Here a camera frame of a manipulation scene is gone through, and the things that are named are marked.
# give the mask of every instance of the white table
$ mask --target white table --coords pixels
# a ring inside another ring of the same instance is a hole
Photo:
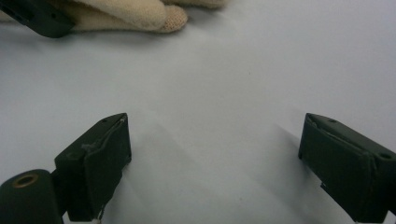
[[[396,4],[233,0],[174,35],[0,25],[0,182],[126,112],[103,223],[354,223],[297,158],[307,112],[396,149]],[[386,223],[394,223],[389,214]]]

